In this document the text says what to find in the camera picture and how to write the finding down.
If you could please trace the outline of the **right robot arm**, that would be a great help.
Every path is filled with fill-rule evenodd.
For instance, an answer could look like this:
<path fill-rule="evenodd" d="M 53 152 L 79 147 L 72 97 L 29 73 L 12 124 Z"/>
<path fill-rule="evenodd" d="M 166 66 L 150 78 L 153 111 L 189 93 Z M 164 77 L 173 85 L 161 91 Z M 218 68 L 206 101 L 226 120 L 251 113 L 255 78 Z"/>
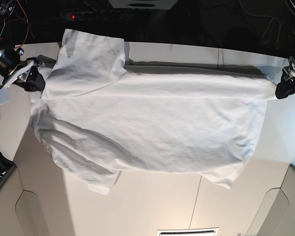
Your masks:
<path fill-rule="evenodd" d="M 20 19 L 25 21 L 27 26 L 25 39 L 23 41 L 24 44 L 29 33 L 32 32 L 27 14 L 19 0 L 4 0 L 0 3 L 0 16 L 4 16 L 7 12 L 10 12 L 3 20 L 1 32 L 4 30 L 6 19 L 15 11 L 15 5 L 22 11 L 24 18 Z M 39 68 L 45 67 L 48 64 L 54 65 L 56 60 L 44 55 L 21 60 L 21 56 L 24 55 L 23 44 L 19 46 L 8 45 L 0 47 L 0 76 L 3 77 L 3 81 L 0 84 L 0 91 L 10 88 L 13 84 L 29 92 L 42 92 L 45 89 L 45 79 L 40 74 Z"/>

